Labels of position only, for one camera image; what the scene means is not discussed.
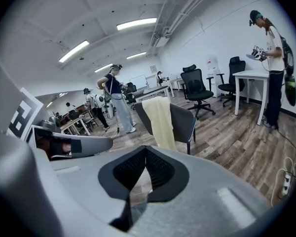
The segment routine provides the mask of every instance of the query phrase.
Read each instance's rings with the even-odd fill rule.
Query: ceiling light fixture
[[[68,92],[62,93],[62,94],[59,95],[59,97],[63,97],[64,95],[67,95],[67,94],[68,94]]]
[[[126,57],[126,59],[128,60],[128,59],[131,59],[131,58],[134,58],[134,57],[137,57],[137,56],[140,56],[140,55],[144,55],[144,54],[146,54],[146,52],[138,53],[138,54],[135,54],[135,55],[132,55],[132,56],[128,56],[128,57]]]
[[[157,21],[157,18],[139,19],[139,20],[135,20],[135,21],[131,21],[128,23],[117,25],[117,29],[120,31],[125,28],[129,28],[129,27],[152,24],[152,23],[155,23],[156,21]]]
[[[76,46],[74,49],[70,50],[63,58],[61,58],[59,61],[60,62],[64,62],[67,59],[69,59],[71,56],[73,56],[75,53],[77,53],[79,50],[81,50],[82,48],[84,48],[85,46],[89,45],[88,41],[84,41],[81,44],[79,44],[78,46]]]
[[[108,68],[108,67],[110,67],[110,66],[112,66],[112,65],[113,65],[113,63],[108,64],[108,65],[106,65],[106,66],[104,66],[104,67],[101,67],[101,68],[95,70],[94,72],[97,73],[98,71],[100,71],[100,70],[102,70],[102,69],[106,69],[106,68]]]

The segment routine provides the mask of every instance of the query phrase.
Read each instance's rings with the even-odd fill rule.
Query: navy shirt
[[[114,78],[111,74],[107,74],[104,77],[109,79],[109,81],[107,82],[108,92],[110,92],[111,83],[113,81],[111,94],[114,94],[114,93],[120,94],[120,93],[122,93],[122,91],[120,90],[120,87],[119,87],[119,81],[116,80],[116,78]]]

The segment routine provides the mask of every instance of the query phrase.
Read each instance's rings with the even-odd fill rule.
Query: dark pants
[[[278,129],[277,119],[281,110],[282,82],[284,72],[272,70],[269,78],[268,104],[264,113],[267,122]]]
[[[98,117],[98,119],[101,121],[101,123],[104,125],[105,128],[107,128],[109,125],[107,124],[107,121],[105,120],[105,117],[103,116],[102,109],[101,108],[93,108],[92,109],[93,114]]]

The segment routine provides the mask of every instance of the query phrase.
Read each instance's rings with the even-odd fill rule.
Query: yellow towel
[[[158,147],[176,151],[170,102],[167,97],[154,97],[142,102],[151,122],[152,133]]]

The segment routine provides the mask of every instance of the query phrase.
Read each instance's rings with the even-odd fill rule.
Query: sneaker
[[[131,129],[129,133],[135,132],[135,131],[136,131],[136,128],[133,127],[133,129]]]
[[[266,120],[263,120],[263,124],[266,126],[266,127],[270,127],[272,129],[275,129],[275,126],[274,125],[270,125]]]

